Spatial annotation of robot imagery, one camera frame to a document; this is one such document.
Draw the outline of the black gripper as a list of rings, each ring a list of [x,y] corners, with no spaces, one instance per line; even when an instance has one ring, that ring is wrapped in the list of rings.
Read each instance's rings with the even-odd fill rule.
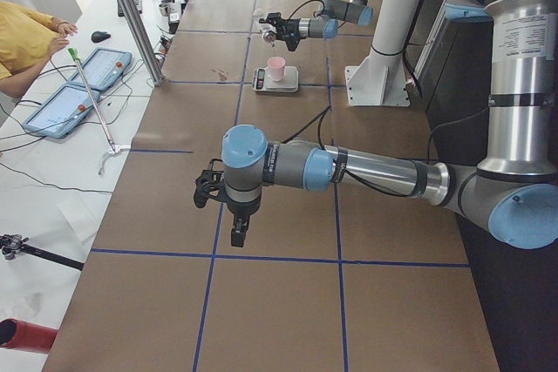
[[[244,247],[250,216],[259,210],[261,200],[261,197],[249,202],[239,202],[228,199],[227,208],[234,216],[230,236],[232,247]]]
[[[300,42],[299,19],[282,19],[280,12],[270,12],[258,20],[261,28],[278,28],[278,39],[288,51],[295,51]]]

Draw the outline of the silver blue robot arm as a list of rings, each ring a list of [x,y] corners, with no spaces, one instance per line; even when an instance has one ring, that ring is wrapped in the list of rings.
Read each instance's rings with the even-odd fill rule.
[[[449,208],[513,247],[555,242],[557,170],[548,160],[548,132],[557,0],[447,0],[446,13],[493,21],[486,157],[476,166],[427,165],[300,139],[270,142],[255,126],[235,126],[223,137],[220,185],[234,216],[233,246],[243,245],[264,186],[323,191],[349,180]]]
[[[314,0],[320,5],[313,17],[297,18],[294,14],[283,17],[279,12],[254,14],[256,28],[268,44],[284,42],[288,51],[295,51],[306,38],[332,39],[342,24],[367,26],[373,9],[368,0]]]

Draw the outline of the person's hand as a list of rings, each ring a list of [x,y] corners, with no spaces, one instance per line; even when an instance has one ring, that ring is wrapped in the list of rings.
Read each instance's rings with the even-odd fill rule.
[[[63,37],[73,36],[78,33],[78,27],[68,22],[54,24],[54,28],[56,32]]]

